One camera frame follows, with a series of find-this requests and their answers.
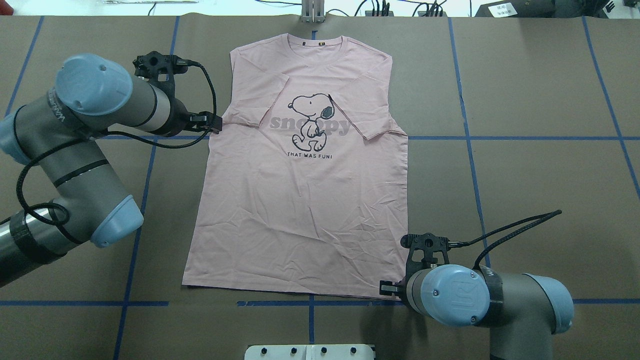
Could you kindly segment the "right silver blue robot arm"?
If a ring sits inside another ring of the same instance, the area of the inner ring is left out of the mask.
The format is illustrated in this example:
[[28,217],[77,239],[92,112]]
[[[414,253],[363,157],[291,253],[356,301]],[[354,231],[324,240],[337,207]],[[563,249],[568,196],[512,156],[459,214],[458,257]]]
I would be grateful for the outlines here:
[[406,234],[405,275],[382,280],[379,293],[450,327],[489,329],[492,360],[551,360],[553,336],[573,324],[575,305],[564,284],[530,273],[500,273],[485,265],[451,264],[459,241],[431,233]]

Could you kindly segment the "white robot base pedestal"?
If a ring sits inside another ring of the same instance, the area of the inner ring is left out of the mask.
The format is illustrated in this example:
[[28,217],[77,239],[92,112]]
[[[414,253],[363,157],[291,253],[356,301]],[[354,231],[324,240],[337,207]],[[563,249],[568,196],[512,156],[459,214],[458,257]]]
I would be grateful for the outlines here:
[[245,360],[375,360],[377,352],[368,344],[279,344],[251,345]]

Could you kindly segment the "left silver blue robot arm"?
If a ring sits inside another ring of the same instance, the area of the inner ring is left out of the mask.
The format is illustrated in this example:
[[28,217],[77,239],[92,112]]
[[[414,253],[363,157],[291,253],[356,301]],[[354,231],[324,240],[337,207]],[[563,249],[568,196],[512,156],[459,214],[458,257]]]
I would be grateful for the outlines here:
[[151,51],[133,74],[97,54],[71,55],[44,96],[1,122],[1,149],[23,169],[16,182],[20,210],[1,223],[1,285],[90,242],[107,248],[144,222],[97,140],[113,125],[169,138],[218,134],[216,111],[190,112],[175,96],[175,75],[203,64]]

